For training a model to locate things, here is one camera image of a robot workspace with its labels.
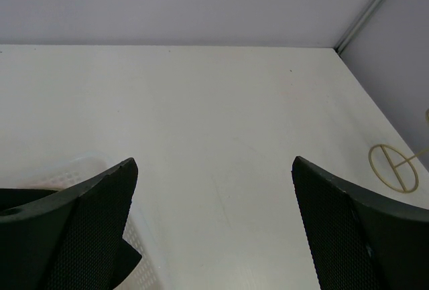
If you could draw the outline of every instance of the white plastic basket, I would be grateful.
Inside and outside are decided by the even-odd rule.
[[[62,190],[100,174],[110,167],[110,163],[103,154],[86,154],[72,161],[10,177],[7,179],[7,187]],[[123,238],[142,255],[142,259],[116,289],[171,290],[165,261],[135,202],[131,205]]]

